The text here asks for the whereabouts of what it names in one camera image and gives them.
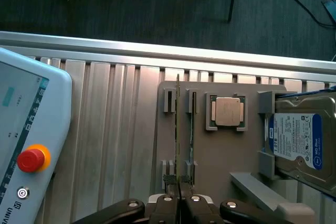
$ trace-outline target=dark floor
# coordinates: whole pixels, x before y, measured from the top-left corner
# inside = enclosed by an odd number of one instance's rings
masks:
[[[321,0],[301,0],[324,23]],[[293,0],[0,0],[0,30],[330,60],[335,31]]]

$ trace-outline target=emergency stop button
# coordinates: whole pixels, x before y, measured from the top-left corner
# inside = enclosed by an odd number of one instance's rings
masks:
[[[17,166],[26,173],[39,170],[45,162],[45,156],[39,149],[29,149],[21,152],[17,157]]]

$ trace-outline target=hard drive label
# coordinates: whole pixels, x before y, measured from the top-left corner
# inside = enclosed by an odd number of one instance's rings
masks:
[[[269,147],[274,155],[294,161],[302,157],[322,169],[322,118],[318,114],[275,113],[268,124]]]

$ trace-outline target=hard drive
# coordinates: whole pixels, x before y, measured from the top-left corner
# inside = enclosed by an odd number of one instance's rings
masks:
[[[336,198],[336,92],[291,94],[265,117],[265,151],[276,168]]]

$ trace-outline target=screw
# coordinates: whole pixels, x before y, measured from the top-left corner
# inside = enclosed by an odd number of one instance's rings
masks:
[[[199,196],[192,196],[192,197],[191,197],[191,200],[192,200],[192,201],[199,201],[200,198],[199,198]]]
[[[228,202],[228,203],[226,203],[226,205],[230,208],[236,208],[237,207],[237,204],[234,203],[234,202]]]
[[[164,199],[165,201],[171,201],[171,200],[173,200],[172,197],[169,197],[169,196],[164,197],[163,199]]]
[[[138,206],[138,203],[136,203],[136,202],[129,202],[129,203],[128,203],[128,206],[129,206],[129,207],[137,207],[137,206]]]

